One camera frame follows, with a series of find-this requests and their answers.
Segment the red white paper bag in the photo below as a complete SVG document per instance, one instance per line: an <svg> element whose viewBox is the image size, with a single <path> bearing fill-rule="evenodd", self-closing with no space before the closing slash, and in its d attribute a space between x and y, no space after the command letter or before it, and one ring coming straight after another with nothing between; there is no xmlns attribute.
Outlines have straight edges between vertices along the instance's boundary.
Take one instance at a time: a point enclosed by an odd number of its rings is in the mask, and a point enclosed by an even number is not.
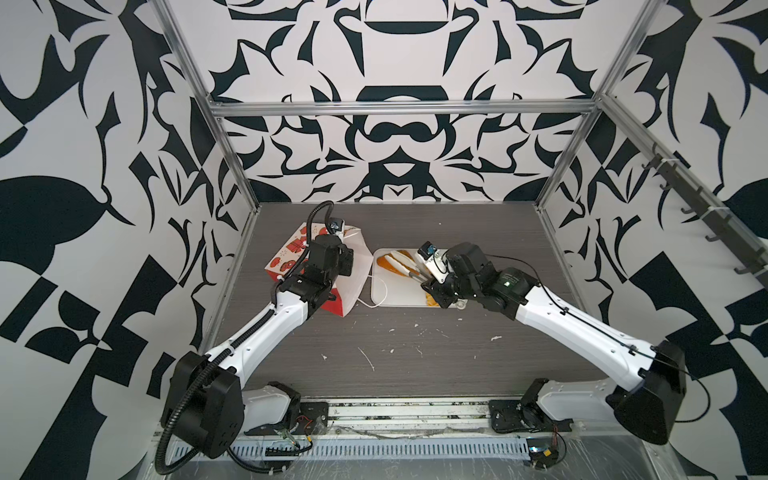
<svg viewBox="0 0 768 480"><path fill-rule="evenodd" d="M359 299L373 255L362 230L345 226L334 233L321 223L303 223L273 255L264 270L284 290L308 296L311 310L347 316Z"/></svg>

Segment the twisted fake bread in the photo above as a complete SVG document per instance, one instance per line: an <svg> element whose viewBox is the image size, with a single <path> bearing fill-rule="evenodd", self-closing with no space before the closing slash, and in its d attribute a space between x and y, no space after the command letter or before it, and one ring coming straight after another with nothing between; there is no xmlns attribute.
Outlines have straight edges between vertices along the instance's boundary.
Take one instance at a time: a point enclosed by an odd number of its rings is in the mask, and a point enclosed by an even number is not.
<svg viewBox="0 0 768 480"><path fill-rule="evenodd" d="M425 294L425 301L426 301L426 305L427 305L428 307L438 307L438 306L439 306L438 302L437 302L437 301L434 299L434 297L433 297L431 294L429 294L429 293L426 293L426 294Z"/></svg>

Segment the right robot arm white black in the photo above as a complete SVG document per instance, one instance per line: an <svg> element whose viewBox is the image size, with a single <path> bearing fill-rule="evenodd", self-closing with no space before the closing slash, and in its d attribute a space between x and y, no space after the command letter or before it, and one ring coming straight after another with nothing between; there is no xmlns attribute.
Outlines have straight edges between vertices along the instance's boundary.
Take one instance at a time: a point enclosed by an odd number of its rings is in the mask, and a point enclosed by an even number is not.
<svg viewBox="0 0 768 480"><path fill-rule="evenodd" d="M605 374L592 382L533 381L499 433L551 431L560 422L615 419L641 440L668 443L687 391L685 356L667 340L653 345L625 334L559 298L535 270L495 268L479 246L448 250L426 242L418 262L430 273L421 285L442 308L479 303L548 335Z"/></svg>

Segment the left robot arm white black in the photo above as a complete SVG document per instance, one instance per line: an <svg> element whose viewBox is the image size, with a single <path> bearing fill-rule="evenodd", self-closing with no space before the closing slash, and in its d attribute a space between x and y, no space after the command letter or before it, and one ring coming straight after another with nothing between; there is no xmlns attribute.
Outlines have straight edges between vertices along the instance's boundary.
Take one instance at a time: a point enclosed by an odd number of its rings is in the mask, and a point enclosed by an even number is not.
<svg viewBox="0 0 768 480"><path fill-rule="evenodd" d="M337 278L351 274L353 262L342 234L317 236L250 322L208 352L189 352L177 362L160 419L159 474L178 470L198 453L217 458L240 434L254 429L290 433L299 416L298 392L279 382L250 395L243 387L268 354L329 299Z"/></svg>

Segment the white plastic tray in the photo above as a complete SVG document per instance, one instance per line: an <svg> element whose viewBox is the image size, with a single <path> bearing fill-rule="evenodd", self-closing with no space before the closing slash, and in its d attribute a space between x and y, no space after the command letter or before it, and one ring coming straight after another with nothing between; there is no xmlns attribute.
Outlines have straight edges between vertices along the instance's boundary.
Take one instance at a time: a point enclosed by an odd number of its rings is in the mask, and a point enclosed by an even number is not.
<svg viewBox="0 0 768 480"><path fill-rule="evenodd" d="M397 251L393 259L398 260L405 268L419 277L414 278L404 274L401 269L393 266L388 258ZM415 248L381 248L373 254L371 270L370 298L374 306L398 308L440 308L428 307L425 301L427 293L421 288L421 283L431 276L421 263L421 258Z"/></svg>

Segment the small circuit board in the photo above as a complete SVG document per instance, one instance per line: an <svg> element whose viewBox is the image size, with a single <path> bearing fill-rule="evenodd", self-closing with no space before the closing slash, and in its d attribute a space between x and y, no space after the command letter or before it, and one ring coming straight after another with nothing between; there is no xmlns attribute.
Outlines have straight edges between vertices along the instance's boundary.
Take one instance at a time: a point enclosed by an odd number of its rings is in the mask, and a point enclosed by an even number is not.
<svg viewBox="0 0 768 480"><path fill-rule="evenodd" d="M549 470L567 456L567 442L560 436L527 438L529 464L535 470Z"/></svg>

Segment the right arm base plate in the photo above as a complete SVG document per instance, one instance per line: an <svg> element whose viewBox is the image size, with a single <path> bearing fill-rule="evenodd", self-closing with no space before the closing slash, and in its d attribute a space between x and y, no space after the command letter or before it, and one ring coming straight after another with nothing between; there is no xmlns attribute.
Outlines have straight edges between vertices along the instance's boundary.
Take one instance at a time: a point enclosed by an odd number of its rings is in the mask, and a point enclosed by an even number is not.
<svg viewBox="0 0 768 480"><path fill-rule="evenodd" d="M497 434L519 432L571 432L572 419L552 420L535 403L521 400L490 400L491 429Z"/></svg>

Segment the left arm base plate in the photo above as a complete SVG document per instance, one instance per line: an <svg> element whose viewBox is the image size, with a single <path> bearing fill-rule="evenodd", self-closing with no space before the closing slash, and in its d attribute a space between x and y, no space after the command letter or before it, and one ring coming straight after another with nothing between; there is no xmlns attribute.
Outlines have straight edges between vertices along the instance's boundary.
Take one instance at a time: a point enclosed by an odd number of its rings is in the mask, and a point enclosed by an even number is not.
<svg viewBox="0 0 768 480"><path fill-rule="evenodd" d="M292 403L284 417L276 424L249 427L246 436L277 435L286 430L291 434L307 435L323 430L329 415L329 403L323 401L301 401Z"/></svg>

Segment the grey wall hook rack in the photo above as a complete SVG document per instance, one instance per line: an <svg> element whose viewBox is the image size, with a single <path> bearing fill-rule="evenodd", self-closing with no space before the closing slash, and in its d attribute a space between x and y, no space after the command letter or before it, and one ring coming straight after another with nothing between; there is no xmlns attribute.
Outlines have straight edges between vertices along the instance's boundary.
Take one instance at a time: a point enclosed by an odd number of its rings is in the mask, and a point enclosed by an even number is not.
<svg viewBox="0 0 768 480"><path fill-rule="evenodd" d="M767 289L767 245L680 159L666 156L656 142L651 152L652 157L643 169L653 170L662 179L660 204L669 192L674 192L684 202L681 213L702 221L709 229L705 239L722 243L740 262L734 272L752 276Z"/></svg>

